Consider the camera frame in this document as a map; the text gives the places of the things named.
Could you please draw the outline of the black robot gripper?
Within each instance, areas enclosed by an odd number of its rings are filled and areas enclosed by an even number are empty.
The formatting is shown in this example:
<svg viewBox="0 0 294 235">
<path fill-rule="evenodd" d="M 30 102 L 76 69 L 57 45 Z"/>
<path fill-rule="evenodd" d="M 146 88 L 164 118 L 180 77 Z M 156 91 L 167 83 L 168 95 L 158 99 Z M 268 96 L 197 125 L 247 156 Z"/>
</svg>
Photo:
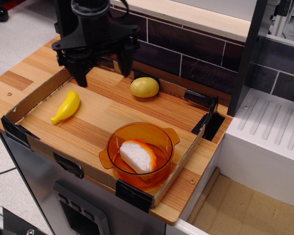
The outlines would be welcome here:
<svg viewBox="0 0 294 235">
<path fill-rule="evenodd" d="M 139 48 L 137 25 L 121 24 L 129 11 L 114 17 L 108 0 L 56 0 L 56 32 L 60 40 L 52 45 L 59 65 L 66 66 L 81 87 L 93 62 L 115 54 L 121 73 L 128 77 L 133 55 Z"/>
</svg>

